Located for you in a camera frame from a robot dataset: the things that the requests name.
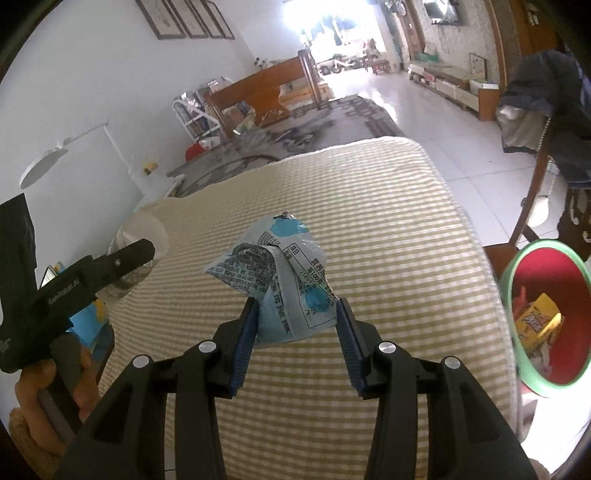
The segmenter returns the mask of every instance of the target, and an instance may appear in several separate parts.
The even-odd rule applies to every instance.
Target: cream striped fabric
[[[255,220],[285,210],[324,248],[327,278],[358,319],[414,356],[457,355],[515,425],[511,340],[486,257],[427,154],[406,138],[293,157],[150,207],[168,231],[170,253],[111,312],[116,348],[102,389],[134,355],[179,355],[236,318],[245,298],[199,272]],[[238,396],[217,401],[228,474],[362,478],[376,408],[350,386],[334,329],[255,351]],[[169,447],[173,414],[169,402]],[[423,398],[419,415],[420,477]]]

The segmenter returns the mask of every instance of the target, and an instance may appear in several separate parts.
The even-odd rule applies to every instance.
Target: yellow snack box
[[[517,335],[527,353],[548,341],[554,343],[563,317],[551,298],[543,293],[515,321]]]

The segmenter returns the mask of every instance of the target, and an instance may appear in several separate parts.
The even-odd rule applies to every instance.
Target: television
[[[460,15],[453,0],[423,0],[431,25],[460,25]]]

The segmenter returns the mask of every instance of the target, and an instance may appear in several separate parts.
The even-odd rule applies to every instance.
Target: wooden chair
[[[542,138],[540,142],[540,148],[535,163],[534,176],[531,179],[530,190],[525,198],[525,203],[521,209],[521,214],[515,225],[515,229],[509,238],[509,242],[506,244],[488,245],[484,247],[484,250],[491,262],[492,268],[497,278],[500,278],[506,267],[509,265],[513,257],[517,254],[519,249],[517,248],[517,242],[521,235],[527,238],[528,241],[533,242],[538,240],[540,237],[527,225],[527,220],[530,217],[531,209],[534,206],[535,198],[538,196],[548,162],[550,160],[550,154],[548,153],[548,146],[552,139],[554,132],[554,124],[551,119],[548,119]]]
[[[206,100],[222,123],[228,138],[234,136],[236,124],[222,111],[243,100],[256,110],[255,125],[266,127],[289,116],[288,109],[279,103],[281,85],[305,78],[314,104],[318,107],[322,96],[317,84],[314,60],[308,50],[300,50],[298,56],[261,70],[232,85],[211,93]]]

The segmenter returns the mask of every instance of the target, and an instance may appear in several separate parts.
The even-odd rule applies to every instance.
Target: trash
[[[552,299],[543,293],[535,302],[528,303],[525,287],[513,299],[515,328],[531,364],[547,378],[551,373],[550,349],[564,317]]]
[[[203,269],[259,301],[256,347],[311,337],[336,324],[338,298],[324,277],[326,257],[288,212],[255,222]]]

